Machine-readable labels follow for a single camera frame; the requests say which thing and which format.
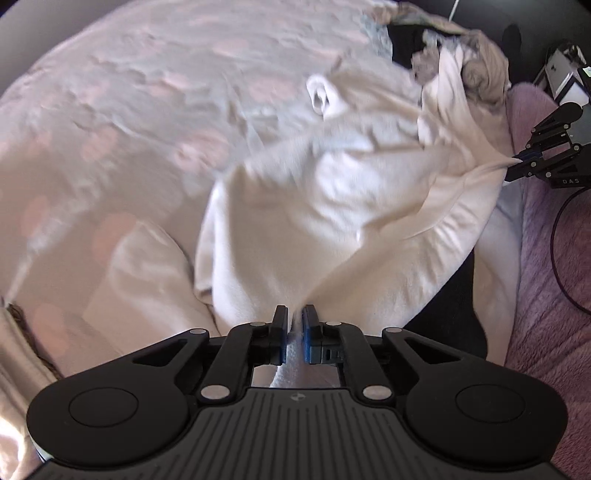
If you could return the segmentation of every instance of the electronic device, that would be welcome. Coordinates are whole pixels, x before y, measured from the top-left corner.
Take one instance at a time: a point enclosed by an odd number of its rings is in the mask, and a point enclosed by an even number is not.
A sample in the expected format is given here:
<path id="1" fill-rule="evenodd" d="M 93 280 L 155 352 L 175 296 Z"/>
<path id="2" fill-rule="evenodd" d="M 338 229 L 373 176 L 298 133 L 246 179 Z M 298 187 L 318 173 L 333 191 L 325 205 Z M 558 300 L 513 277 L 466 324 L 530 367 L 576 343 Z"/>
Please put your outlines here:
<path id="1" fill-rule="evenodd" d="M 569 102 L 531 131 L 521 163 L 507 169 L 505 181 L 536 176 L 552 188 L 591 186 L 591 109 Z M 561 151 L 550 156 L 552 149 Z"/>
<path id="2" fill-rule="evenodd" d="M 43 389 L 30 480 L 559 480 L 567 410 L 549 386 L 398 327 L 302 310 L 310 364 L 341 387 L 251 387 L 285 362 L 288 312 L 192 329 Z"/>

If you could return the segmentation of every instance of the gray cloth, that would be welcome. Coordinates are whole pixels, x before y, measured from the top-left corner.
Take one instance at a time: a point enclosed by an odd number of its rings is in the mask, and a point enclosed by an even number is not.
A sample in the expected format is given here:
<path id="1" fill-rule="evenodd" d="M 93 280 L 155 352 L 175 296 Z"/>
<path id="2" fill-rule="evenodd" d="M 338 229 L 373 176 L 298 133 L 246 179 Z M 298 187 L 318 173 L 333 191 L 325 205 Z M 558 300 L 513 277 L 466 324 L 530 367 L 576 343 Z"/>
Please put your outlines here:
<path id="1" fill-rule="evenodd" d="M 426 85 L 439 73 L 439 48 L 426 47 L 413 54 L 413 74 L 419 85 Z"/>

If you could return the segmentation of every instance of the dark fabric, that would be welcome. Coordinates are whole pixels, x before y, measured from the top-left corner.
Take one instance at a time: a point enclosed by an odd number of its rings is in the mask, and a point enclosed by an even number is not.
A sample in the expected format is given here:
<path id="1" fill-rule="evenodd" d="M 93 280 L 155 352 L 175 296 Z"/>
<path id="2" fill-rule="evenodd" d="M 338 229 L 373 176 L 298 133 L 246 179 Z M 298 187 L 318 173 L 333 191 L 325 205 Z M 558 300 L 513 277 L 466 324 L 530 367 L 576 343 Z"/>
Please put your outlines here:
<path id="1" fill-rule="evenodd" d="M 486 335 L 472 301 L 474 251 L 433 299 L 404 327 L 410 332 L 486 358 Z"/>
<path id="2" fill-rule="evenodd" d="M 509 80 L 513 85 L 526 82 L 523 55 L 521 54 L 521 31 L 515 24 L 509 25 L 503 32 L 501 50 L 509 60 Z"/>
<path id="3" fill-rule="evenodd" d="M 392 61 L 405 68 L 412 68 L 413 54 L 425 48 L 423 32 L 434 31 L 444 37 L 454 37 L 428 25 L 388 25 L 388 36 L 392 40 Z"/>

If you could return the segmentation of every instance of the pink fleece blanket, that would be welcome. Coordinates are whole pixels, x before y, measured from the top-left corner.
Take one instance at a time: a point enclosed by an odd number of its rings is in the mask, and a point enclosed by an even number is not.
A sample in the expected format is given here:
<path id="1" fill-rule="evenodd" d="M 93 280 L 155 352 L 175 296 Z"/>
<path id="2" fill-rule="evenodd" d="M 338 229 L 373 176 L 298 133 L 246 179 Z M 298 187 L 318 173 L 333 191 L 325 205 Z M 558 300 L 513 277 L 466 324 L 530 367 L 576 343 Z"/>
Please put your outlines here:
<path id="1" fill-rule="evenodd" d="M 556 104 L 533 85 L 509 93 L 507 114 L 516 151 Z M 550 264 L 550 234 L 560 206 L 576 189 L 551 190 L 523 181 L 521 283 L 506 365 L 554 387 L 567 404 L 569 425 L 553 458 L 575 480 L 591 479 L 591 317 L 560 291 Z M 560 278 L 579 304 L 591 309 L 591 191 L 569 204 L 556 230 Z"/>

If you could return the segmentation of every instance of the white cloth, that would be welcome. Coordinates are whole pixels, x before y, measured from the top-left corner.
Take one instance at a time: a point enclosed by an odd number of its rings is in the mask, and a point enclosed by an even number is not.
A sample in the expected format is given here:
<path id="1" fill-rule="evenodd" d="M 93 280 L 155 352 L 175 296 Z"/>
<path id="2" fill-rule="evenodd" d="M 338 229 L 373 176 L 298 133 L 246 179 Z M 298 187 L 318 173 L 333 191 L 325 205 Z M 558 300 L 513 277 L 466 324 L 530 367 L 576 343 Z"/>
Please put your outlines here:
<path id="1" fill-rule="evenodd" d="M 306 88 L 312 100 L 312 108 L 324 119 L 339 116 L 349 109 L 336 87 L 322 75 L 312 75 L 306 82 Z"/>
<path id="2" fill-rule="evenodd" d="M 441 55 L 423 107 L 376 57 L 328 80 L 351 110 L 235 167 L 210 197 L 195 288 L 221 334 L 313 303 L 379 335 L 404 326 L 474 247 L 514 160 L 470 115 L 463 52 Z"/>

